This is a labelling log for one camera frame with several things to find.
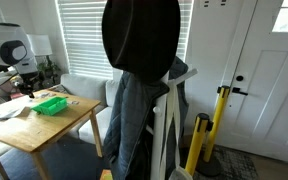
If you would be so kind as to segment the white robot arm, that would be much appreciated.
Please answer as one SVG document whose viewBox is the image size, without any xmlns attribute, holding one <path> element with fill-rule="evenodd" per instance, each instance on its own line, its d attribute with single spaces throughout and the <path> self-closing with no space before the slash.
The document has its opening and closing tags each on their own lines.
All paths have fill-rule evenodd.
<svg viewBox="0 0 288 180">
<path fill-rule="evenodd" d="M 34 84 L 39 76 L 35 55 L 24 29 L 14 23 L 0 23 L 0 66 L 12 66 L 22 78 L 18 88 L 34 97 Z"/>
</svg>

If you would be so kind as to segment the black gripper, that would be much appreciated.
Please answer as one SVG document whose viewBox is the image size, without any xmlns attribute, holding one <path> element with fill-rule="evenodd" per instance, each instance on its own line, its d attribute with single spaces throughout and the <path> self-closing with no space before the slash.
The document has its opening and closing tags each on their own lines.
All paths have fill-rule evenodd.
<svg viewBox="0 0 288 180">
<path fill-rule="evenodd" d="M 41 83 L 39 76 L 35 77 L 23 77 L 23 82 L 17 85 L 20 92 L 24 95 L 28 95 L 30 98 L 34 97 L 34 92 L 37 90 L 36 85 Z"/>
</svg>

